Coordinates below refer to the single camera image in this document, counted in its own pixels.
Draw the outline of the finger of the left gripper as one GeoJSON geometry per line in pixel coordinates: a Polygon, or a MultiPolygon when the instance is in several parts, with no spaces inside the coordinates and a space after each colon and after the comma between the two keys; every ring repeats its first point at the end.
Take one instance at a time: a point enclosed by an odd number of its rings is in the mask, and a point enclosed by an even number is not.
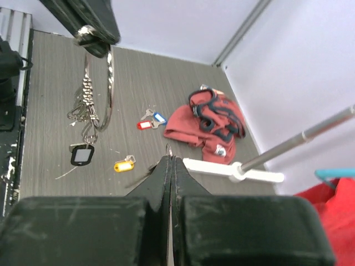
{"type": "Polygon", "coordinates": [[[121,36],[110,0],[47,0],[47,10],[72,34],[89,25],[95,36],[108,44],[117,44],[121,36]]]}
{"type": "Polygon", "coordinates": [[[86,49],[86,51],[91,55],[97,58],[103,58],[107,55],[110,45],[104,42],[95,42],[86,44],[83,46],[83,48],[86,49]]]}

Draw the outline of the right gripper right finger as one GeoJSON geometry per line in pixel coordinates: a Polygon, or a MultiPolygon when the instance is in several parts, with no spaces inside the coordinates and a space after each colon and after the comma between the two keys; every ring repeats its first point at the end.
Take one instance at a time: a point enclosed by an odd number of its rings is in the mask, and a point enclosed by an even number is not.
{"type": "Polygon", "coordinates": [[[315,208],[297,196],[212,195],[171,159],[175,265],[335,265],[315,208]]]}

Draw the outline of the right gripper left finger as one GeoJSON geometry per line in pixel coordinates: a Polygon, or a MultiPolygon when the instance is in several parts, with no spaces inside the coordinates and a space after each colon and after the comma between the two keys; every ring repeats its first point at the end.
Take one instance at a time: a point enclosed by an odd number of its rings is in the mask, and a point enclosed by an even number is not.
{"type": "Polygon", "coordinates": [[[27,197],[1,225],[2,265],[167,265],[171,157],[123,197],[27,197]]]}

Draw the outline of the yellow tag key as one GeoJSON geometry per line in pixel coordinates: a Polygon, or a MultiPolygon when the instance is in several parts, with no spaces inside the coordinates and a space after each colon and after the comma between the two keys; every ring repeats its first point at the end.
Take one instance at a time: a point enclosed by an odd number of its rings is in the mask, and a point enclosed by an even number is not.
{"type": "Polygon", "coordinates": [[[117,161],[114,164],[114,171],[117,173],[130,171],[135,166],[135,157],[133,155],[128,155],[125,159],[117,161]]]}

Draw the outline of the black tag key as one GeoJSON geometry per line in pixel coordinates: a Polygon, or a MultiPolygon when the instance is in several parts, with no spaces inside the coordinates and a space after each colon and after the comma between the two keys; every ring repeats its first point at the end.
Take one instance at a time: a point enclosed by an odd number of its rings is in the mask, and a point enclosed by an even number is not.
{"type": "Polygon", "coordinates": [[[70,163],[73,166],[86,166],[91,163],[94,151],[94,146],[90,144],[71,144],[69,146],[69,152],[71,153],[70,163]]]}
{"type": "MultiPolygon", "coordinates": [[[[169,144],[166,144],[166,146],[165,146],[165,153],[166,153],[167,156],[170,156],[170,157],[173,156],[173,152],[172,152],[171,146],[170,146],[169,144]]],[[[139,178],[137,178],[137,179],[131,181],[130,183],[128,183],[128,184],[125,186],[125,189],[134,187],[134,186],[136,186],[138,183],[140,183],[141,181],[143,181],[143,180],[145,180],[147,177],[149,177],[149,176],[154,172],[154,170],[155,170],[155,168],[157,167],[158,163],[159,163],[159,161],[156,162],[155,164],[151,165],[151,166],[148,168],[147,172],[146,172],[143,176],[141,176],[141,177],[139,177],[139,178]]]]}

